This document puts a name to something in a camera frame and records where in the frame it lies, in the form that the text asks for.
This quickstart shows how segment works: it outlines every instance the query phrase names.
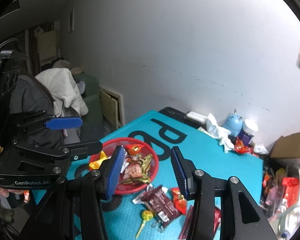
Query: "blue toy figure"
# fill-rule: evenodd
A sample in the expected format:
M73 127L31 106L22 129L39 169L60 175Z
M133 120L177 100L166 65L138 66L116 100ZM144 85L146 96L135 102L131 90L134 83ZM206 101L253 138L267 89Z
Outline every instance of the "blue toy figure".
M231 136L237 137L242 129L242 125L242 116L238 116L237 109L235 109L234 114L228 116L222 127L228 129L231 132Z

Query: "hand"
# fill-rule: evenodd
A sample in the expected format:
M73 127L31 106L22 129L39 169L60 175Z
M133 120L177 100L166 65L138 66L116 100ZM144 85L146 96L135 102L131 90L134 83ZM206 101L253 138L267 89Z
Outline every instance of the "hand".
M16 189L5 189L0 187L0 195L4 197L9 197L9 192L15 193L15 194L23 194L24 190L16 190Z

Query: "long hair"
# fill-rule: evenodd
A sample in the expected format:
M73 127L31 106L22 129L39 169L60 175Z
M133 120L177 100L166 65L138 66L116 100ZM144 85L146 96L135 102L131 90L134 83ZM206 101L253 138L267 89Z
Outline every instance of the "long hair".
M50 99L51 105L53 106L54 99L53 99L50 91L47 89L47 87L45 87L45 85L43 85L33 75L31 75L29 72L27 72L24 69L22 69L20 71L20 75L25 75L25 76L29 77L32 80L32 82L34 83L34 85L37 87L37 89L39 89L40 91L42 91L44 94L47 95L47 97Z

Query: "teal mat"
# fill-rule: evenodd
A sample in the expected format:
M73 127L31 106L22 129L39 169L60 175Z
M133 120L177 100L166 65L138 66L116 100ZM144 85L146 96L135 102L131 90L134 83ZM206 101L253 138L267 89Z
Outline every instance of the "teal mat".
M151 119L153 118L174 129L177 129L178 131L181 131L186 135L186 138L179 144L169 143L161 137L162 134L161 136L159 135L159 130L162 126L159 125L158 122L152 121ZM217 140L186 124L178 122L153 110L135 119L121 129L111 133L101 141L106 142L113 138L127 137L133 131L146 132L170 148L177 145L183 156L187 159L191 159L196 168L206 171L213 177L228 179L230 176L237 176L248 189L255 201L257 203L259 202L262 182L262 160L259 158L249 154L237 155L232 152L224 153L223 147L218 145ZM178 135L171 131L166 131L164 134L171 139L178 138ZM143 140L143 137L140 135L135 138ZM152 144L152 147L158 155L163 153L163 149L157 145ZM74 171L81 164L87 163L88 160L89 159L73 162L69 169L67 178L74 179ZM159 162L159 171L152 184L155 187L162 184L164 187L169 189L177 187L170 158ZM36 191L34 194L36 202L38 202L43 196L44 191ZM136 195L137 194L123 196L122 203L116 210L103 212L110 240L135 239L135 234L142 222L140 213L145 209L143 205L134 205L131 202ZM220 198L216 198L216 205L220 207ZM184 220L185 216L182 215L167 226L162 233L158 232L156 228L152 228L151 224L153 221L150 221L143 228L139 239L178 239ZM80 219L78 217L75 218L75 224L78 228L80 228ZM214 239L219 238L220 229L216 232Z

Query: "ceiling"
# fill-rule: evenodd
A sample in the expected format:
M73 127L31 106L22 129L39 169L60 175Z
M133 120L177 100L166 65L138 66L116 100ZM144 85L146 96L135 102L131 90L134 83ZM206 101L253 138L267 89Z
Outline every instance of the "ceiling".
M20 10L0 19L0 41L47 21L55 21L68 0L19 0Z

